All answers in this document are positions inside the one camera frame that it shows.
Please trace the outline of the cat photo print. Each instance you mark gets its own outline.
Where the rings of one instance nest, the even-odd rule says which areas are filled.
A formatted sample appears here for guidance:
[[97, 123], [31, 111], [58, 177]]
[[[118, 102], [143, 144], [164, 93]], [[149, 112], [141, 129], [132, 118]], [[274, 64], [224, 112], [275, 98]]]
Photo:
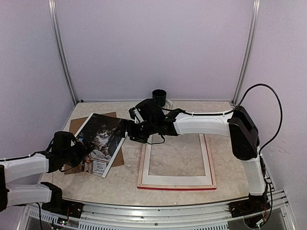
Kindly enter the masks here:
[[74, 134], [77, 140], [89, 142], [91, 152], [75, 168], [105, 178], [125, 138], [117, 135], [118, 117], [91, 113]]

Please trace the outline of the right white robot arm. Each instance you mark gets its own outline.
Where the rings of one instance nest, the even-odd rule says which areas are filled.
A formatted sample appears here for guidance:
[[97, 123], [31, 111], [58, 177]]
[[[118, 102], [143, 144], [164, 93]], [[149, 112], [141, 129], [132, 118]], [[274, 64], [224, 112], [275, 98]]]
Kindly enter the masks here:
[[123, 132], [132, 141], [147, 143], [150, 135], [179, 136], [209, 134], [229, 137], [233, 155], [244, 167], [249, 195], [248, 212], [255, 213], [268, 203], [265, 164], [260, 153], [259, 131], [244, 107], [216, 113], [187, 112], [180, 108], [159, 107], [154, 99], [145, 99], [129, 110], [130, 119], [121, 122]]

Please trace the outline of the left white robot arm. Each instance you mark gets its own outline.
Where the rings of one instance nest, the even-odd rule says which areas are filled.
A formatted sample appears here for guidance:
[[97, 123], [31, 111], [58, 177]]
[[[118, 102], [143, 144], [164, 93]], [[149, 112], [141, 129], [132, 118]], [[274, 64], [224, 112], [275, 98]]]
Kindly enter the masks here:
[[16, 184], [27, 177], [59, 171], [64, 165], [77, 167], [90, 153], [91, 145], [77, 139], [71, 132], [58, 131], [48, 147], [26, 156], [0, 161], [0, 209], [39, 203], [43, 207], [62, 213], [67, 202], [62, 190], [48, 182]]

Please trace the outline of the brown cardboard backing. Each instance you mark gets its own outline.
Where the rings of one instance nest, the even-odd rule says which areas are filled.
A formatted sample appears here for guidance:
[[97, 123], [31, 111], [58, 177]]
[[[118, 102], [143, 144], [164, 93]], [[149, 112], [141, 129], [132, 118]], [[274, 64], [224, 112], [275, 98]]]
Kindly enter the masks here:
[[[117, 117], [116, 112], [111, 112], [111, 113], [106, 113], [104, 114], [106, 116], [110, 116], [110, 117]], [[77, 119], [73, 119], [70, 122], [70, 128], [69, 131], [73, 134], [75, 134], [79, 128], [82, 126], [82, 124], [86, 121], [87, 117], [82, 117], [82, 118], [77, 118]], [[116, 167], [116, 166], [121, 166], [124, 165], [124, 158], [123, 158], [123, 154], [122, 154], [122, 149], [119, 150], [115, 160], [112, 163], [112, 167]], [[74, 174], [74, 173], [81, 173], [83, 172], [82, 170], [79, 170], [77, 168], [69, 168], [68, 165], [64, 166], [64, 174]]]

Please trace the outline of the dark green cup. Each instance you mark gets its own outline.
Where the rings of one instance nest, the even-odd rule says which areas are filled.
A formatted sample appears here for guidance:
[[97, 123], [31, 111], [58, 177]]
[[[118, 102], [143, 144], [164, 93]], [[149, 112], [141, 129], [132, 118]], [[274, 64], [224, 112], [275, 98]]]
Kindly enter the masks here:
[[152, 91], [152, 99], [160, 106], [163, 107], [166, 104], [166, 91], [162, 89], [156, 89]]

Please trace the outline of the white striped ceramic plate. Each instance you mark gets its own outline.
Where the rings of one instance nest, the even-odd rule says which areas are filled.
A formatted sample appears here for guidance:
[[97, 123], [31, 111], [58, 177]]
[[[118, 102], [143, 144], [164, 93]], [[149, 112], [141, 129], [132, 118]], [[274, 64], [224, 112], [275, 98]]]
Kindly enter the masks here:
[[171, 100], [166, 100], [163, 108], [164, 109], [172, 109], [172, 107], [173, 107], [173, 102]]

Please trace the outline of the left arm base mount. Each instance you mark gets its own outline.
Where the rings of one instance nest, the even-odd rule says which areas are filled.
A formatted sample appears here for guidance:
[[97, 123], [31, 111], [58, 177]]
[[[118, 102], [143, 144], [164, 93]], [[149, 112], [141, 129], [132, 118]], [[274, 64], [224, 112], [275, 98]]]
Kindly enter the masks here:
[[60, 214], [68, 218], [80, 218], [83, 212], [84, 204], [63, 199], [59, 204], [52, 204], [51, 202], [43, 203], [42, 209], [51, 213]]

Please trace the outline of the aluminium front rail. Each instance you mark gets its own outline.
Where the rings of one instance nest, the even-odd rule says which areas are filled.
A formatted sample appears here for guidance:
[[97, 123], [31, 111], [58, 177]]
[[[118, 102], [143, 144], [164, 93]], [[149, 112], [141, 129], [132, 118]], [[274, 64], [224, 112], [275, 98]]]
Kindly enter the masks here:
[[[247, 230], [243, 217], [232, 218], [229, 204], [237, 199], [183, 206], [122, 206], [85, 202], [80, 218], [24, 208], [19, 230]], [[272, 191], [272, 213], [260, 230], [296, 230], [283, 190]]]

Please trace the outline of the left aluminium corner post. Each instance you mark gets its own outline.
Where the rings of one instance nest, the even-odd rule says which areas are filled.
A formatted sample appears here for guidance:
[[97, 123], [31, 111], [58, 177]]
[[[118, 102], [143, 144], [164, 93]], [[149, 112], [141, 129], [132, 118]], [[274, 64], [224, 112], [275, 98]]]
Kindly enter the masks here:
[[49, 8], [49, 13], [50, 13], [50, 18], [51, 18], [51, 24], [53, 27], [55, 43], [56, 43], [56, 47], [57, 47], [58, 54], [59, 54], [59, 60], [60, 60], [61, 67], [64, 73], [64, 79], [67, 84], [72, 103], [74, 104], [74, 106], [76, 106], [79, 100], [78, 100], [78, 96], [77, 96], [75, 87], [72, 82], [72, 78], [70, 75], [70, 71], [69, 71], [69, 67], [68, 67], [68, 63], [67, 63], [67, 59], [66, 59], [66, 55], [64, 51], [63, 42], [61, 39], [61, 32], [60, 32], [59, 19], [57, 15], [56, 1], [48, 0], [48, 8]]

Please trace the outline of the aluminium corner post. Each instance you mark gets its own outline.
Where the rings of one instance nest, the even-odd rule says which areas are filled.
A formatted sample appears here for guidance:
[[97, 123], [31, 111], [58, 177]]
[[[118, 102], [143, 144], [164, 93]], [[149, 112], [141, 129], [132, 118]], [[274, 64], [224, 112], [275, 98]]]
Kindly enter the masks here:
[[69, 67], [68, 67], [68, 63], [67, 63], [67, 59], [66, 59], [66, 55], [64, 51], [63, 42], [61, 39], [61, 32], [60, 32], [59, 19], [57, 15], [56, 1], [48, 0], [48, 8], [49, 8], [49, 13], [50, 13], [50, 18], [51, 18], [51, 24], [53, 27], [55, 43], [56, 43], [56, 47], [57, 47], [58, 54], [59, 54], [59, 60], [60, 60], [61, 67], [64, 73], [64, 79], [67, 84], [72, 103], [74, 104], [74, 106], [76, 106], [79, 100], [78, 100], [78, 96], [77, 96], [75, 87], [72, 82], [72, 78], [70, 75], [70, 71], [69, 71]]
[[246, 73], [248, 70], [249, 60], [251, 57], [253, 44], [254, 44], [254, 38], [257, 31], [257, 24], [258, 24], [258, 18], [259, 18], [259, 12], [260, 12], [260, 4], [261, 0], [254, 0], [253, 1], [253, 8], [252, 8], [252, 14], [251, 14], [251, 20], [250, 20], [250, 26], [248, 31], [248, 38], [247, 38], [247, 44], [243, 56], [243, 62], [240, 68], [239, 72], [239, 78], [236, 84], [236, 89], [234, 92], [234, 96], [232, 99], [232, 104], [237, 105], [239, 101], [239, 97], [243, 88], [244, 80], [246, 77]]

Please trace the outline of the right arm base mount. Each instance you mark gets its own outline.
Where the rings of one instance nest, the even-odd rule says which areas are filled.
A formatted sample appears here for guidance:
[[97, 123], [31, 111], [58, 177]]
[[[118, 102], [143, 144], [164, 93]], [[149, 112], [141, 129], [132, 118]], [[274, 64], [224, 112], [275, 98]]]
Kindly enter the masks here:
[[244, 224], [249, 229], [260, 229], [272, 213], [272, 193], [270, 201], [267, 192], [261, 196], [248, 195], [248, 199], [231, 202], [229, 210], [232, 218], [243, 217]]

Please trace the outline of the right aluminium corner post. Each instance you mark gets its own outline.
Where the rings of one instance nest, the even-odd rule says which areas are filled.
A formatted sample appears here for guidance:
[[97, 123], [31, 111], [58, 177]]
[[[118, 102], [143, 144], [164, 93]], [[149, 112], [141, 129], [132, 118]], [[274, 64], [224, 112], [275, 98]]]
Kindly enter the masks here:
[[248, 31], [248, 38], [247, 38], [247, 44], [243, 56], [243, 62], [240, 68], [239, 72], [239, 78], [236, 84], [236, 89], [234, 92], [234, 96], [232, 99], [232, 104], [237, 105], [239, 101], [239, 97], [243, 88], [244, 80], [246, 77], [246, 73], [248, 70], [249, 60], [251, 57], [253, 44], [254, 44], [254, 38], [257, 31], [257, 24], [258, 24], [258, 18], [259, 18], [259, 12], [260, 12], [260, 4], [261, 0], [254, 0], [253, 1], [253, 8], [252, 8], [252, 14], [251, 14], [251, 20], [250, 20], [250, 26]]

